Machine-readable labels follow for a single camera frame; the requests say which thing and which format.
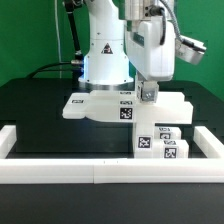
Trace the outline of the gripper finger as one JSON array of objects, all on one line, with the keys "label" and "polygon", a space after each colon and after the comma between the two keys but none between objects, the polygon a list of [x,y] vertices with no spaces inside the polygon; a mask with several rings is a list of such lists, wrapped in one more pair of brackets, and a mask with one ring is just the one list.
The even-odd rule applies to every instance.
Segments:
[{"label": "gripper finger", "polygon": [[143,83],[142,100],[144,102],[155,102],[159,91],[159,85],[154,81]]}]

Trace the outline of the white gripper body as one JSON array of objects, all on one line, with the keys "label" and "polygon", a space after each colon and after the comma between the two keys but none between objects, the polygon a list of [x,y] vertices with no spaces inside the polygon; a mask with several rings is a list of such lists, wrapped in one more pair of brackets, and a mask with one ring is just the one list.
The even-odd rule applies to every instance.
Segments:
[{"label": "white gripper body", "polygon": [[136,70],[149,81],[169,81],[175,67],[173,25],[159,16],[141,21],[137,31],[125,32],[126,53]]}]

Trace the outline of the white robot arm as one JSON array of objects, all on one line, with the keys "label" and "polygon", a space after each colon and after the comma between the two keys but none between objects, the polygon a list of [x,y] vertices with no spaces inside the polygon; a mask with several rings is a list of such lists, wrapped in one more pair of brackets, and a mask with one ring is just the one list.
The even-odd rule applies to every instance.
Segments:
[{"label": "white robot arm", "polygon": [[174,0],[83,2],[89,13],[90,50],[79,81],[107,89],[135,83],[138,98],[154,102],[158,83],[174,74]]}]

